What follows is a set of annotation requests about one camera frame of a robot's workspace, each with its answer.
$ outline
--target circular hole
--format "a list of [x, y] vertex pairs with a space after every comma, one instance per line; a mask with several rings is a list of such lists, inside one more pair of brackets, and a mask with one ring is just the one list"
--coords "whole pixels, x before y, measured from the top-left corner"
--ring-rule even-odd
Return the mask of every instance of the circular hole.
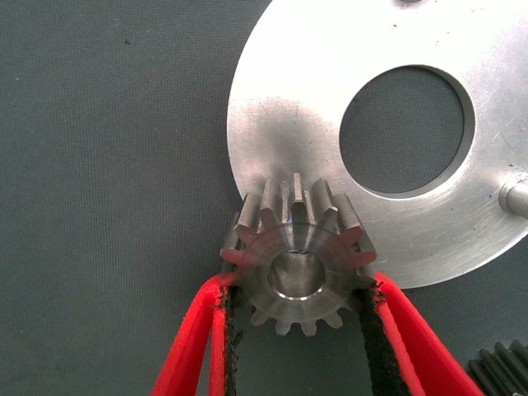
[[267, 278], [281, 297], [304, 299], [323, 286], [325, 276], [323, 264], [313, 253], [290, 250], [275, 257]]
[[368, 82], [341, 125], [341, 154], [351, 176], [373, 191], [403, 193], [441, 175], [464, 135], [459, 94], [467, 93], [457, 84], [412, 66]]

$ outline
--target gear hub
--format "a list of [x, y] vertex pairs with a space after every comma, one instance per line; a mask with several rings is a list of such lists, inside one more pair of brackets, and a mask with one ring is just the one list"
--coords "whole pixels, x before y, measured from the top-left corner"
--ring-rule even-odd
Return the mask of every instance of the gear hub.
[[337, 311], [358, 310], [352, 291], [374, 283], [365, 266], [375, 252], [347, 195], [334, 196], [323, 179], [304, 188], [298, 173], [246, 195], [220, 255], [237, 267], [252, 324], [274, 318], [280, 335], [299, 323], [313, 336], [319, 319], [341, 327]]

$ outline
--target metal plate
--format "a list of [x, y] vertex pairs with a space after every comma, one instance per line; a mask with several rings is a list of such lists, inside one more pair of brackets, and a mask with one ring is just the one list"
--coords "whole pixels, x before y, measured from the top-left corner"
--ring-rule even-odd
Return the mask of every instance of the metal plate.
[[[233, 80], [228, 143], [241, 195], [301, 172], [346, 192], [400, 286], [430, 285], [489, 262], [528, 233], [499, 205], [528, 165], [528, 2], [275, 0]], [[339, 149], [342, 117], [393, 68], [439, 73], [464, 108], [464, 137], [434, 181], [403, 194], [369, 191]]]

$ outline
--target machined metal surface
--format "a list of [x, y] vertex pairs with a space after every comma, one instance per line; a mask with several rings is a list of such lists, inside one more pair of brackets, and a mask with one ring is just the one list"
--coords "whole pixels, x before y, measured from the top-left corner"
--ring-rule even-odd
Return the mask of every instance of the machined metal surface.
[[[430, 285], [489, 262], [528, 233], [526, 200], [502, 187], [528, 166], [528, 2], [275, 0], [240, 58], [228, 143], [241, 196], [301, 172], [347, 193], [401, 287]], [[351, 99], [397, 67], [428, 68], [464, 109], [464, 137], [434, 181], [403, 194], [358, 184], [339, 149]]]
[[252, 324], [273, 318], [281, 335], [299, 323], [313, 336], [319, 319], [341, 327], [337, 311], [360, 308], [352, 292], [374, 283], [365, 266], [375, 252], [348, 197], [334, 196], [323, 179], [306, 187], [296, 173], [247, 194], [221, 251], [255, 307]]

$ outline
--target gear tooth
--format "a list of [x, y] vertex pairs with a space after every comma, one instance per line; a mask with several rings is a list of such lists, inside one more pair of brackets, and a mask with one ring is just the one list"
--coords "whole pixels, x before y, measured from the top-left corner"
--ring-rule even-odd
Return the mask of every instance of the gear tooth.
[[273, 179], [268, 179], [266, 181], [264, 193], [262, 194], [260, 217], [264, 229], [273, 229], [281, 223], [281, 186]]
[[242, 210], [238, 215], [234, 230], [240, 240], [249, 244], [257, 234], [261, 205], [261, 197], [257, 194], [248, 193], [244, 198]]
[[253, 326], [260, 326], [268, 319], [267, 315], [263, 313], [261, 310], [256, 309], [255, 312], [253, 312], [253, 315], [251, 315], [251, 324]]
[[291, 329], [291, 323], [290, 322], [286, 322], [284, 320], [277, 319], [277, 321], [275, 323], [275, 331], [276, 331], [277, 334], [279, 334], [280, 336], [285, 336], [286, 334], [288, 334], [290, 332], [290, 329]]
[[341, 319], [341, 316], [339, 316], [339, 313], [337, 313], [337, 312], [330, 313], [329, 315], [325, 316], [323, 318], [323, 320], [331, 328], [340, 328], [343, 325], [343, 321]]
[[347, 194], [335, 195], [333, 202], [338, 211], [337, 226], [341, 233], [341, 239], [352, 247], [360, 241], [361, 236], [364, 234], [361, 222]]
[[294, 173], [294, 180], [292, 183], [292, 199], [293, 202], [303, 202], [303, 182], [300, 178], [300, 173]]
[[328, 182], [324, 179], [317, 180], [310, 189], [310, 196], [317, 225], [335, 232], [337, 208], [332, 203], [332, 192]]
[[283, 224], [288, 223], [290, 220], [290, 184], [287, 181], [280, 183], [280, 194], [282, 196], [282, 212], [280, 222]]
[[349, 295], [348, 299], [343, 305], [343, 308], [346, 308], [349, 311], [360, 312], [363, 309], [363, 304], [359, 301], [359, 299], [357, 299], [357, 297], [354, 297], [353, 295]]
[[304, 192], [300, 173], [294, 173], [290, 194], [292, 203], [289, 221], [291, 220], [294, 226], [296, 224], [308, 223], [308, 212], [306, 210], [306, 204], [304, 203]]
[[317, 332], [317, 324], [315, 322], [301, 322], [300, 328], [306, 337], [312, 337]]

